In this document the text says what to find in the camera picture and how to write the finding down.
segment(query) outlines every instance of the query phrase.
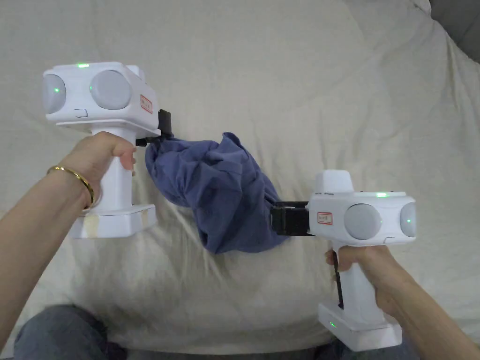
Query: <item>crumpled blue fabric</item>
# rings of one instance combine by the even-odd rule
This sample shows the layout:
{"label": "crumpled blue fabric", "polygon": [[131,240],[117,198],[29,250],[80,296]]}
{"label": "crumpled blue fabric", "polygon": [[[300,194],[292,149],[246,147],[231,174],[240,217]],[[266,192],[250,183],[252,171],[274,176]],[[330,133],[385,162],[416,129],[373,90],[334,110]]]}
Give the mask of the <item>crumpled blue fabric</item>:
{"label": "crumpled blue fabric", "polygon": [[286,239],[270,226],[271,204],[279,200],[275,188],[234,134],[224,133],[220,144],[157,139],[145,162],[162,194],[193,210],[210,252],[261,252]]}

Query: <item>jeans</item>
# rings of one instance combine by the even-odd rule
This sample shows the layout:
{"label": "jeans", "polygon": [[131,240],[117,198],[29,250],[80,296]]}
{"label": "jeans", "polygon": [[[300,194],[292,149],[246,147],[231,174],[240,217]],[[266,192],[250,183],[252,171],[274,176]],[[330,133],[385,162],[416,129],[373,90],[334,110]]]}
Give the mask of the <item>jeans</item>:
{"label": "jeans", "polygon": [[[125,360],[127,351],[107,341],[107,328],[87,311],[69,305],[48,308],[20,330],[15,360]],[[411,345],[352,352],[339,340],[318,347],[316,360],[415,360]]]}

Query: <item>handheld device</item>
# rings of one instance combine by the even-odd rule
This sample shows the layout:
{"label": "handheld device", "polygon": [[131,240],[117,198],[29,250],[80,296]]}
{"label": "handheld device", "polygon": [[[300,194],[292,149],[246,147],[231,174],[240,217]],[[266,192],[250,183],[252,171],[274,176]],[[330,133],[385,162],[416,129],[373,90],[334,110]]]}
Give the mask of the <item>handheld device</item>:
{"label": "handheld device", "polygon": [[281,235],[322,236],[334,251],[338,302],[318,306],[318,319],[353,351],[402,343],[400,325],[380,310],[375,289],[358,264],[338,272],[342,246],[407,243],[416,239],[415,200],[404,192],[355,192],[350,174],[326,170],[317,174],[308,202],[276,203],[273,229]]}
{"label": "handheld device", "polygon": [[[47,120],[58,126],[92,134],[110,132],[132,144],[162,135],[162,126],[171,129],[169,113],[157,113],[155,91],[136,65],[55,66],[43,74],[43,105]],[[71,237],[122,238],[156,223],[154,205],[132,205],[132,172],[118,158],[113,158],[101,189],[96,205],[75,221]]]}

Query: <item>black clamp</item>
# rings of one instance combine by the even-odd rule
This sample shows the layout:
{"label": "black clamp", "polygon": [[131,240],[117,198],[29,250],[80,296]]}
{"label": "black clamp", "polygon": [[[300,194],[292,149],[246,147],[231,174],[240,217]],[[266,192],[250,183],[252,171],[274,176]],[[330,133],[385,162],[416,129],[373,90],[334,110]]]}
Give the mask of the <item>black clamp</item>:
{"label": "black clamp", "polygon": [[270,209],[270,223],[278,235],[314,236],[309,234],[310,222],[308,201],[287,201],[273,203]]}
{"label": "black clamp", "polygon": [[160,136],[136,139],[135,145],[145,147],[156,139],[170,139],[173,137],[171,114],[166,110],[160,109],[158,112],[158,129],[162,132]]}

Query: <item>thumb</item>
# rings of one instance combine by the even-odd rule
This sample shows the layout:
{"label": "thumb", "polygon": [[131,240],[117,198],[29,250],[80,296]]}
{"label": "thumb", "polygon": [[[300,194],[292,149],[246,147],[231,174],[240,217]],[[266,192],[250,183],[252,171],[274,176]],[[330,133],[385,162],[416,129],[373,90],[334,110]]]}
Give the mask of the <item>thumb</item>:
{"label": "thumb", "polygon": [[133,170],[135,163],[133,153],[137,149],[132,143],[109,132],[99,132],[94,137],[98,137],[102,141],[111,156],[120,158],[120,162],[126,170]]}
{"label": "thumb", "polygon": [[353,263],[358,263],[363,256],[364,247],[343,246],[338,250],[338,271],[347,271]]}

